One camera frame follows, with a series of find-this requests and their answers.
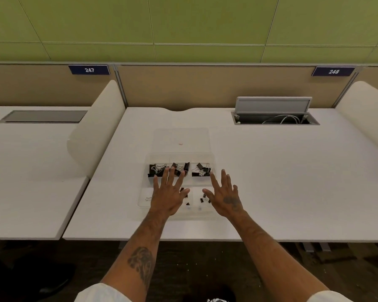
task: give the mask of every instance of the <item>forearm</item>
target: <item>forearm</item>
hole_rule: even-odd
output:
[[[263,282],[279,302],[306,302],[328,288],[289,255],[245,212],[230,218]]]
[[[149,212],[102,279],[132,302],[145,301],[168,217]]]

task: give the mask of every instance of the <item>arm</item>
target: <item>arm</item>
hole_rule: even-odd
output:
[[[221,187],[211,175],[214,194],[204,189],[216,211],[226,217],[241,236],[263,282],[279,302],[306,302],[317,292],[329,290],[289,255],[243,209],[238,187],[221,171]]]
[[[173,167],[164,170],[160,187],[157,176],[154,176],[154,192],[146,218],[101,281],[120,291],[132,302],[146,300],[164,225],[189,193],[189,189],[179,191],[185,172],[181,173],[175,186],[172,185],[174,171]]]

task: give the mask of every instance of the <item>forearm tattoo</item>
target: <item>forearm tattoo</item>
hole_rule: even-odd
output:
[[[146,289],[148,289],[155,264],[150,250],[146,247],[137,248],[127,260],[127,263],[131,268],[136,269]]]
[[[224,197],[223,201],[224,201],[224,203],[231,204],[232,205],[232,209],[234,211],[238,211],[239,204],[241,203],[238,198],[232,197],[232,196],[226,196],[226,197]]]

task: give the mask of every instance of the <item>hand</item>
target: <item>hand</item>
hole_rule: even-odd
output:
[[[203,189],[203,193],[211,200],[217,213],[229,219],[236,213],[243,212],[244,209],[238,196],[238,187],[234,185],[232,188],[230,175],[226,175],[225,170],[221,170],[221,187],[213,173],[210,174],[210,178],[214,194],[207,189]]]
[[[182,171],[175,185],[174,167],[166,167],[162,174],[161,185],[158,187],[158,178],[154,176],[154,191],[151,198],[150,212],[160,213],[166,218],[174,215],[179,207],[182,205],[183,198],[189,193],[190,189],[184,189],[180,192],[180,188],[185,177],[185,172]]]

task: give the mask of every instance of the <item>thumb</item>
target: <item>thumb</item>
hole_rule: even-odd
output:
[[[179,193],[179,196],[181,196],[181,199],[183,200],[187,196],[187,194],[189,194],[189,192],[190,192],[190,189],[186,188],[182,192]]]
[[[207,188],[202,189],[202,192],[206,194],[207,198],[209,198],[211,201],[214,200],[214,194],[209,191]]]

